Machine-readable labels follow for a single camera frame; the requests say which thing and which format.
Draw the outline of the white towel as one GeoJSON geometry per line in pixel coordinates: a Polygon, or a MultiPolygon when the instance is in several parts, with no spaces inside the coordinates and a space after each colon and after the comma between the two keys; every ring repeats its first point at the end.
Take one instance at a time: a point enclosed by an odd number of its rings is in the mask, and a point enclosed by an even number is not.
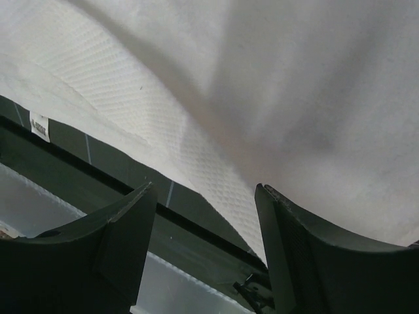
{"type": "Polygon", "coordinates": [[[2,1],[1,94],[198,192],[418,239],[417,1],[2,1]]]}

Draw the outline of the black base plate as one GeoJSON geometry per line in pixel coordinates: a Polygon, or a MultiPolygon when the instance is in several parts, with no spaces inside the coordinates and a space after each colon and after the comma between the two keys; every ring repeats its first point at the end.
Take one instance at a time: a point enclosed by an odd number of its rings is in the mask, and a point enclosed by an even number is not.
{"type": "MultiPolygon", "coordinates": [[[[15,140],[28,138],[18,124],[1,118],[1,161],[6,166],[17,152],[15,140]]],[[[237,283],[257,292],[268,287],[267,268],[229,224],[213,233],[193,224],[183,228],[156,215],[150,250],[226,294],[234,293],[237,283]]]]}

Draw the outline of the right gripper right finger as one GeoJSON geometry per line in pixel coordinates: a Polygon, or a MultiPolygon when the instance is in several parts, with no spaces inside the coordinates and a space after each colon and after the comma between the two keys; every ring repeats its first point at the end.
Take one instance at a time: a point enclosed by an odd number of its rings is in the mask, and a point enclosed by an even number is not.
{"type": "Polygon", "coordinates": [[[417,313],[418,247],[355,234],[259,184],[276,313],[417,313]]]}

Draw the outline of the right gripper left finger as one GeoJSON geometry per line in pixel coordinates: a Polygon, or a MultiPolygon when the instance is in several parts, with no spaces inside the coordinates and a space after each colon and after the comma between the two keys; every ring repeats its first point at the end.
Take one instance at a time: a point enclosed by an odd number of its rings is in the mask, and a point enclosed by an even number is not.
{"type": "Polygon", "coordinates": [[[1,241],[2,313],[129,313],[137,302],[157,193],[119,201],[34,238],[1,241]]]}

